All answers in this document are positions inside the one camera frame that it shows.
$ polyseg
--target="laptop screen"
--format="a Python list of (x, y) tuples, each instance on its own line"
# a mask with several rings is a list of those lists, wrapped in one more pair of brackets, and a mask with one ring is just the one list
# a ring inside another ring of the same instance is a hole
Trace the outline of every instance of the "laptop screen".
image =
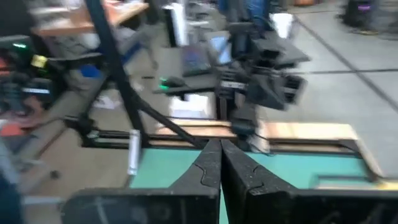
[[(220, 53), (222, 47), (225, 46), (225, 43), (228, 41), (227, 37), (214, 37), (210, 40), (213, 48)], [(229, 47), (225, 47), (225, 50), (218, 57), (218, 63), (225, 64), (231, 61), (231, 52)]]

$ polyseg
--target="teal mat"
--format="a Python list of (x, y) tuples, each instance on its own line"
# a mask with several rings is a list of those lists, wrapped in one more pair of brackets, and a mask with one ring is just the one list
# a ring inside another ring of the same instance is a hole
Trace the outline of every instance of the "teal mat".
[[(192, 150), (146, 149), (138, 175), (132, 179), (130, 187), (167, 188), (191, 166), (199, 153), (200, 151)], [(362, 161), (354, 157), (308, 154), (265, 156), (256, 153), (248, 155), (275, 175), (300, 189), (314, 187), (317, 175), (366, 176)], [(352, 182), (328, 180), (327, 183), (321, 184), (352, 185)], [(222, 194), (220, 205), (220, 224), (228, 224)]]

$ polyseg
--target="wheel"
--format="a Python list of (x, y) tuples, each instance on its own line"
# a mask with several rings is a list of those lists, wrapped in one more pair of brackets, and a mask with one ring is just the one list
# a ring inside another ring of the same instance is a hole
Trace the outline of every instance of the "wheel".
[(51, 173), (50, 173), (50, 177), (51, 177), (51, 179), (53, 179), (53, 180), (59, 179), (60, 176), (61, 176), (61, 173), (59, 173), (59, 171), (57, 171), (57, 170), (53, 170), (53, 171), (51, 171)]

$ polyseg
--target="blue object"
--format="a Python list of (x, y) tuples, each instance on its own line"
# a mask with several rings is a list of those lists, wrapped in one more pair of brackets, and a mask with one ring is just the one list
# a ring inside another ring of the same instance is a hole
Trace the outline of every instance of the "blue object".
[(0, 223), (23, 224), (21, 202), (17, 187), (0, 173)]
[(88, 78), (101, 77), (101, 72), (94, 65), (82, 65), (80, 67), (80, 72), (84, 77)]
[[(124, 55), (122, 55), (122, 63), (125, 64), (132, 57), (134, 54), (141, 49), (142, 45), (140, 43), (133, 45)], [(94, 50), (94, 52), (102, 53), (101, 47), (98, 49)], [(83, 65), (80, 67), (80, 72), (83, 74), (84, 77), (89, 77), (89, 78), (99, 78), (101, 77), (100, 71), (94, 67), (93, 65)]]
[[(218, 1), (218, 10), (220, 11), (220, 13), (224, 15), (228, 15), (228, 9), (229, 9), (228, 1), (230, 0)], [(246, 0), (246, 6), (251, 16), (268, 19), (270, 13), (269, 12), (270, 1), (271, 0)], [(254, 22), (260, 26), (268, 26), (268, 24), (264, 24), (264, 22), (261, 21), (260, 19), (255, 19)]]

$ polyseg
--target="wooden table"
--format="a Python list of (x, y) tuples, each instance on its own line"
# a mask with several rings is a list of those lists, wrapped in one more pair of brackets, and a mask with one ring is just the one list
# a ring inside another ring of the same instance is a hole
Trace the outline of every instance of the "wooden table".
[[(139, 15), (149, 7), (148, 3), (136, 3), (127, 9), (123, 9), (119, 14), (110, 14), (109, 23), (112, 26), (119, 26), (128, 19)], [(35, 27), (32, 31), (42, 37), (74, 35), (95, 32), (92, 22), (73, 23), (69, 17), (57, 19)]]
[[(189, 119), (174, 119), (174, 123), (181, 126), (186, 132), (194, 136), (213, 136), (217, 138), (233, 138), (234, 134), (229, 130), (230, 123), (226, 121), (203, 121), (203, 120), (189, 120)], [(258, 135), (264, 136), (267, 139), (313, 139), (313, 140), (339, 140), (339, 139), (352, 139), (355, 140), (359, 146), (360, 153), (367, 163), (368, 167), (373, 173), (379, 176), (382, 171), (379, 164), (373, 158), (372, 154), (362, 143), (355, 130), (349, 124), (337, 123), (265, 123), (262, 124), (260, 130), (257, 131)], [(167, 128), (160, 127), (156, 134), (175, 134)], [(187, 142), (162, 142), (171, 146), (189, 146)], [(269, 147), (268, 142), (262, 141), (261, 145)], [(273, 151), (286, 151), (291, 150), (298, 152), (345, 152), (347, 149), (343, 147), (336, 147), (331, 145), (306, 145), (306, 144), (278, 144), (272, 147)]]

